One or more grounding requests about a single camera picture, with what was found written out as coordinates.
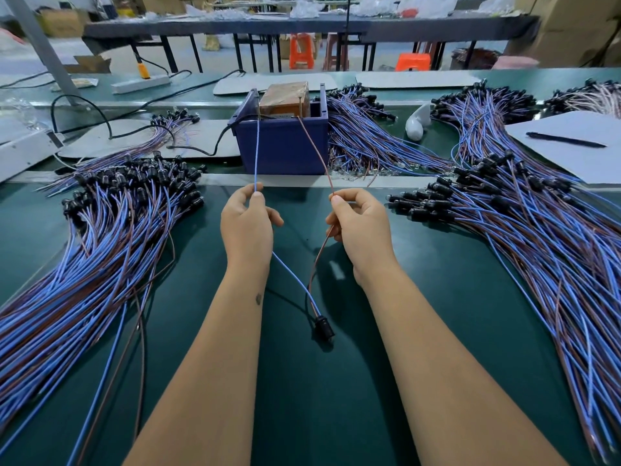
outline floor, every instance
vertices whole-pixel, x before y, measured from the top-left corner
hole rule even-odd
[[[195,35],[196,44],[199,47],[199,56],[201,57],[201,63],[204,71],[227,73],[237,68],[237,58],[235,56],[235,49],[233,48],[232,36],[229,39],[223,39],[221,44],[223,47],[219,51],[204,51],[202,47],[205,44],[205,35]],[[177,67],[181,69],[191,70],[192,72],[198,72],[196,60],[194,59],[194,53],[190,44],[190,39],[187,37],[169,38]],[[54,50],[57,52],[60,60],[65,63],[75,63],[74,55],[89,55],[90,51],[81,39],[50,39]],[[449,43],[446,45],[445,55],[443,57],[442,68],[448,69],[451,63],[451,53],[454,49],[459,47],[466,47],[467,43]],[[495,49],[502,51],[506,42],[482,42],[480,47]],[[377,46],[374,70],[380,70],[382,68],[391,70],[402,52],[411,52],[411,43],[382,43]],[[245,70],[252,70],[252,61],[250,57],[250,46],[242,45],[242,61],[244,63]],[[274,56],[276,55],[276,47],[273,46]],[[364,48],[362,46],[350,46],[350,67],[349,70],[360,71],[362,70],[362,58]],[[164,51],[160,47],[145,47],[140,48],[140,54],[144,59],[155,62],[163,67],[169,69]],[[269,72],[268,64],[268,51],[266,45],[255,45],[256,54],[256,67],[258,72]],[[3,57],[3,62],[0,62],[0,75],[17,75],[17,74],[34,74],[44,70],[44,67],[39,60],[34,49],[30,45],[15,46],[15,48],[4,50],[0,52]],[[136,70],[136,61],[132,50],[126,46],[103,54],[106,58],[112,58],[111,70],[113,73],[133,73]],[[315,61],[315,70],[321,70],[323,66],[323,59],[325,57],[325,41],[319,49],[317,60]],[[283,71],[289,70],[289,62],[283,61]],[[156,67],[149,66],[150,70],[157,69]]]

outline plastic stool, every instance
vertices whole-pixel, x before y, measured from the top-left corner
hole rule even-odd
[[[310,37],[305,33],[291,34],[290,70],[297,69],[298,63],[305,63],[308,69],[313,69],[315,66],[315,60],[312,57],[312,39]]]
[[[410,54],[403,53],[399,55],[396,72],[402,72],[404,70],[429,70],[431,67],[431,55],[429,54]]]
[[[335,33],[328,34],[328,40],[325,43],[325,59],[323,59],[323,71],[329,72],[333,68],[336,69],[337,56],[332,55],[332,50],[335,49],[337,44],[338,35]],[[341,47],[341,69],[349,70],[349,60],[347,58],[347,49],[345,46]]]

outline black pen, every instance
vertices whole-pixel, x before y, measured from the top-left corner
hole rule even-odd
[[[548,135],[542,134],[540,132],[527,132],[526,135],[531,139],[541,139],[541,140],[553,140],[555,142],[565,142],[573,145],[582,145],[583,147],[591,147],[591,148],[606,148],[607,145],[600,144],[598,142],[591,142],[589,140],[582,139],[572,139],[570,137],[561,137],[558,135]]]

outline right hand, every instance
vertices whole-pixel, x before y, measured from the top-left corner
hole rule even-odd
[[[374,272],[399,265],[382,203],[360,188],[341,189],[329,198],[333,211],[325,218],[331,226],[326,235],[343,242],[360,286],[370,282]]]

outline forearm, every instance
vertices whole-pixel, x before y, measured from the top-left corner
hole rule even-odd
[[[227,269],[125,466],[250,464],[266,280],[251,268]]]
[[[400,268],[365,292],[423,466],[566,464]]]

